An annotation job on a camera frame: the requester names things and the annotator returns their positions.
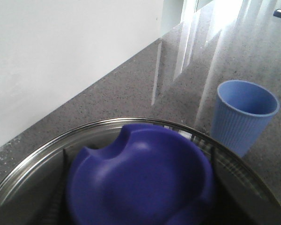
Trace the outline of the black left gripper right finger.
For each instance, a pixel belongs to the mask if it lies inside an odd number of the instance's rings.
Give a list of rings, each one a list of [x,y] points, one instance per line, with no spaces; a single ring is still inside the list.
[[[211,148],[211,162],[220,188],[215,222],[220,225],[281,225],[281,210],[261,199],[217,163],[217,150]]]

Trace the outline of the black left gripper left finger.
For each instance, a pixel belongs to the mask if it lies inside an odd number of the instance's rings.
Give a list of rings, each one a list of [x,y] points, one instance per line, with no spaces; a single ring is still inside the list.
[[[40,218],[38,225],[71,225],[72,220],[66,206],[66,181],[70,167],[70,159],[65,149],[63,153],[62,174],[57,186],[50,198],[43,216]]]

